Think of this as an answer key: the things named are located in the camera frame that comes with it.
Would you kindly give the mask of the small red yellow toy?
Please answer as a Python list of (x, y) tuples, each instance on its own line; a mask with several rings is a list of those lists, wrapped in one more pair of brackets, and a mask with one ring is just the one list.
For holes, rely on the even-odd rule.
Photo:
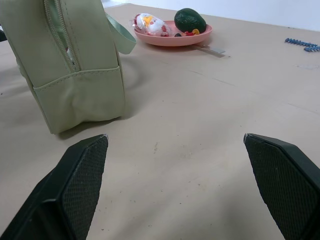
[(191, 32), (185, 31), (185, 32), (178, 32), (174, 35), (174, 37), (191, 37), (191, 36), (197, 36), (200, 32), (198, 29), (193, 29)]

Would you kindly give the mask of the white red wrapped candy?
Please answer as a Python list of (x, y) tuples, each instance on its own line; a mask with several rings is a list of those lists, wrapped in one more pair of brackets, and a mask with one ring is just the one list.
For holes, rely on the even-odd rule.
[(154, 37), (170, 37), (172, 29), (166, 22), (149, 13), (138, 13), (132, 20), (134, 29), (143, 35)]

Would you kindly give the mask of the dark green avocado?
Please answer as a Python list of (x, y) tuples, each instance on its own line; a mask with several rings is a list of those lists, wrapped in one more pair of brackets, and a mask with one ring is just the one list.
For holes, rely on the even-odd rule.
[(207, 28), (207, 23), (204, 18), (191, 8), (178, 10), (174, 16), (174, 24), (178, 30), (189, 33), (194, 29), (203, 33)]

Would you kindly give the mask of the grey metal strip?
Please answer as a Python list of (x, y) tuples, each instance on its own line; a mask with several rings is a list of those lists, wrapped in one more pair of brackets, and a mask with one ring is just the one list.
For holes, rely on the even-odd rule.
[(198, 50), (204, 50), (204, 51), (215, 53), (215, 54), (223, 54), (226, 52), (225, 50), (214, 48), (208, 45), (194, 44), (193, 46)]

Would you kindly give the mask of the pink plate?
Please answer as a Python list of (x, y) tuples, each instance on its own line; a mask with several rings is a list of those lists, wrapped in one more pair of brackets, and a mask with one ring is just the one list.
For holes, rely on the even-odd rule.
[(134, 29), (134, 33), (138, 39), (150, 45), (161, 47), (182, 47), (199, 44), (203, 41), (208, 40), (210, 38), (212, 30), (212, 27), (209, 24), (207, 24), (206, 30), (203, 33), (193, 36), (151, 36), (142, 34), (138, 32), (136, 29)]

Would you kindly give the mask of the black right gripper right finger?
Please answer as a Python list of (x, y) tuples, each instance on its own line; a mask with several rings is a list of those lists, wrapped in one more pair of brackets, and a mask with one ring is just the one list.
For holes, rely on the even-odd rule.
[(285, 240), (320, 240), (320, 168), (296, 145), (247, 133), (259, 193)]

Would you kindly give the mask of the light green zippered bag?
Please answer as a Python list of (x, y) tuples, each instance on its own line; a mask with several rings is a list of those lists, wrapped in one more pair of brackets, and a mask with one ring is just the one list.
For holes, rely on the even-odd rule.
[(125, 113), (136, 39), (101, 0), (0, 0), (0, 25), (52, 134)]

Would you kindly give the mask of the blue screw strip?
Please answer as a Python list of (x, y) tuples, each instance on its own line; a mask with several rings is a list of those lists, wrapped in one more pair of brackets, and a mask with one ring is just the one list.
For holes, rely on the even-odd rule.
[(303, 50), (308, 53), (320, 52), (320, 45), (315, 43), (305, 42), (294, 38), (286, 38), (284, 42), (292, 45), (302, 46)]

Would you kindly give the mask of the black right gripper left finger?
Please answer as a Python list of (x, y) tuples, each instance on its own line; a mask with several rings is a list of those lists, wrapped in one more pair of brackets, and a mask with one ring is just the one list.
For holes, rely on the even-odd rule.
[(86, 240), (108, 149), (100, 134), (70, 146), (33, 189), (0, 240)]

